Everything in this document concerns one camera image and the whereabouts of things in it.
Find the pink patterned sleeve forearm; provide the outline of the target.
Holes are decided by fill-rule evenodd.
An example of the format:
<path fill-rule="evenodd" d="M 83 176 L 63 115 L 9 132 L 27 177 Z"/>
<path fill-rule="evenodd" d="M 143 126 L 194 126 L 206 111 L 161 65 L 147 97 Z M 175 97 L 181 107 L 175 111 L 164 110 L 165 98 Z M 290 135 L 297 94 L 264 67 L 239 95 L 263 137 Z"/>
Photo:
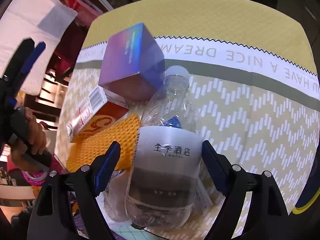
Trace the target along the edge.
<path fill-rule="evenodd" d="M 23 153 L 19 153 L 17 149 L 12 148 L 12 152 L 8 156 L 8 165 L 12 171 L 20 171 L 22 174 L 22 180 L 32 186 L 41 187 L 44 184 L 49 173 L 53 170 L 56 170 L 58 174 L 66 174 L 68 171 L 61 164 L 61 162 L 55 157 L 52 156 L 52 161 L 50 163 L 49 171 L 43 171 L 36 165 L 33 165 L 29 161 L 23 158 Z"/>

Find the left hand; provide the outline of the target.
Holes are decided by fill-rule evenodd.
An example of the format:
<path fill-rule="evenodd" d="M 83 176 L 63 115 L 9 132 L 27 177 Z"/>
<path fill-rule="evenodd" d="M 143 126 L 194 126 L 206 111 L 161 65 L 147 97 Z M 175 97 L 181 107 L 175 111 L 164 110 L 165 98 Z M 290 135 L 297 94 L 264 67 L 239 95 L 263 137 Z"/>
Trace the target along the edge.
<path fill-rule="evenodd" d="M 36 118 L 33 115 L 31 109 L 26 107 L 24 109 L 24 114 L 26 119 L 28 120 L 27 139 L 29 144 L 31 144 L 31 153 L 33 155 L 42 154 L 43 151 L 46 149 L 47 143 L 47 138 L 43 130 L 43 127 L 36 121 Z M 10 160 L 22 171 L 30 173 L 37 173 L 42 171 L 38 166 L 27 161 L 23 157 L 26 150 L 27 146 L 24 144 L 24 142 L 20 139 L 17 139 L 11 147 L 11 152 L 9 155 Z"/>

